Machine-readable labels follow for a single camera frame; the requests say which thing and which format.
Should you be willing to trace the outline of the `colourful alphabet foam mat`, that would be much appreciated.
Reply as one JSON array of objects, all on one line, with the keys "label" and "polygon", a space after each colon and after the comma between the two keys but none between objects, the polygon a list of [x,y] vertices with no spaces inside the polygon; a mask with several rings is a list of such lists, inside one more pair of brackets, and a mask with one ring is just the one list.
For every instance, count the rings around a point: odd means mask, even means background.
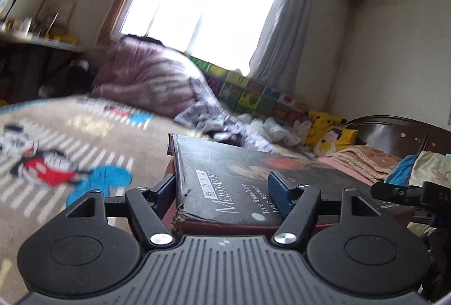
[{"label": "colourful alphabet foam mat", "polygon": [[304,117],[306,104],[273,87],[191,56],[213,93],[229,110],[249,113],[262,120],[271,117],[282,126],[293,126]]}]

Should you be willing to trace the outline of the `Pikachu plush toy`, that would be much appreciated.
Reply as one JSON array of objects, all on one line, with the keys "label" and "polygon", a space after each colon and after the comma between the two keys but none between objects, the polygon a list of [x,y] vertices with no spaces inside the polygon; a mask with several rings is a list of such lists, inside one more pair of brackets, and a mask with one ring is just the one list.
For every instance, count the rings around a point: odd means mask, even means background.
[{"label": "Pikachu plush toy", "polygon": [[311,121],[308,136],[306,136],[305,145],[313,148],[320,139],[325,135],[331,126],[341,126],[347,120],[341,116],[330,115],[326,112],[308,111],[305,115]]}]

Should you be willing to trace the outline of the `dark wooden headboard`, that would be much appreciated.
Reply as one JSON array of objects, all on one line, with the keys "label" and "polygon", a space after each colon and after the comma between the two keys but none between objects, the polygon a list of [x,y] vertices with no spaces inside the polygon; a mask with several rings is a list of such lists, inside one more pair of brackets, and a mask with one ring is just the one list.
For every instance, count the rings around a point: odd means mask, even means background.
[{"label": "dark wooden headboard", "polygon": [[363,116],[344,125],[358,130],[357,145],[365,145],[399,158],[422,151],[450,154],[450,131],[399,116]]}]

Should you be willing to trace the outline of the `cluttered side desk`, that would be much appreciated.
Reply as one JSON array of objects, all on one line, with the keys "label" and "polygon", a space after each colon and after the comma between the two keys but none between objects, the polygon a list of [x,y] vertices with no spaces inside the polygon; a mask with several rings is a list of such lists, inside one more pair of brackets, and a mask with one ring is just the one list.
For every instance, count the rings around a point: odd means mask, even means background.
[{"label": "cluttered side desk", "polygon": [[76,3],[44,0],[35,17],[1,18],[1,105],[32,100],[84,53],[67,32]]}]

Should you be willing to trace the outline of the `crumpled grey floral sheet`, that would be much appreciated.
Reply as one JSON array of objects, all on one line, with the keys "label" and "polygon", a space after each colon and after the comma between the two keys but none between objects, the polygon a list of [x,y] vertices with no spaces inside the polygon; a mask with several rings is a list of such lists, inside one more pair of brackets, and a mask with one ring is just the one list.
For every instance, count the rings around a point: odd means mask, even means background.
[{"label": "crumpled grey floral sheet", "polygon": [[174,121],[216,142],[277,154],[276,144],[295,148],[306,140],[306,136],[280,126],[271,117],[266,120],[251,117],[245,123],[243,115],[226,112],[203,79],[191,78],[190,86],[196,102],[177,114]]}]

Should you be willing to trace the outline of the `purple folded duvet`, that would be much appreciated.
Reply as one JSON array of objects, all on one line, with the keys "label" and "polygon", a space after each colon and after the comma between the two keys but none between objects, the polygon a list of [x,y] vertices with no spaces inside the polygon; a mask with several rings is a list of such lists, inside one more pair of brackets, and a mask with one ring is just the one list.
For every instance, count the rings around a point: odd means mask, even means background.
[{"label": "purple folded duvet", "polygon": [[205,90],[209,85],[203,73],[185,55],[126,37],[111,43],[92,95],[174,118]]}]

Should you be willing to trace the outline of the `pink folded blanket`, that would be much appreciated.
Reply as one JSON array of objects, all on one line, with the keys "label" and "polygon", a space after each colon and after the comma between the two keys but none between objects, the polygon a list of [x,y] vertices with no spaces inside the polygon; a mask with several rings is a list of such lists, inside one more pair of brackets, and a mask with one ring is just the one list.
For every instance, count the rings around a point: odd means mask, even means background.
[{"label": "pink folded blanket", "polygon": [[365,145],[352,145],[341,151],[318,158],[319,162],[341,168],[342,171],[364,177],[372,183],[384,181],[401,158]]}]

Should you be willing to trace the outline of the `box lid with portrait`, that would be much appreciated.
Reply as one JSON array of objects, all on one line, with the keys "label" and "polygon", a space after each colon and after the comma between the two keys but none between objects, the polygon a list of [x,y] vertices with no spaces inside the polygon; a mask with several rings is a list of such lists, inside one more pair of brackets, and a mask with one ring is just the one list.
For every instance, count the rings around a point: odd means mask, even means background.
[{"label": "box lid with portrait", "polygon": [[370,194],[370,183],[331,165],[290,158],[195,137],[169,135],[170,168],[176,177],[172,226],[181,235],[271,237],[283,221],[283,207],[269,193],[268,178],[280,173],[287,184],[309,184],[322,199],[338,201],[347,187]]}]

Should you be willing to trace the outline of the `grey curtain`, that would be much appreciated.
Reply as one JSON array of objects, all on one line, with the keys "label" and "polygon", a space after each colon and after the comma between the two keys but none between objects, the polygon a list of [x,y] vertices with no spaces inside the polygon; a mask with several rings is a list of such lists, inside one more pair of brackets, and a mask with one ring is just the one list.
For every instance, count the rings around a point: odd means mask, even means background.
[{"label": "grey curtain", "polygon": [[313,0],[275,0],[254,54],[249,77],[293,94],[304,50]]}]

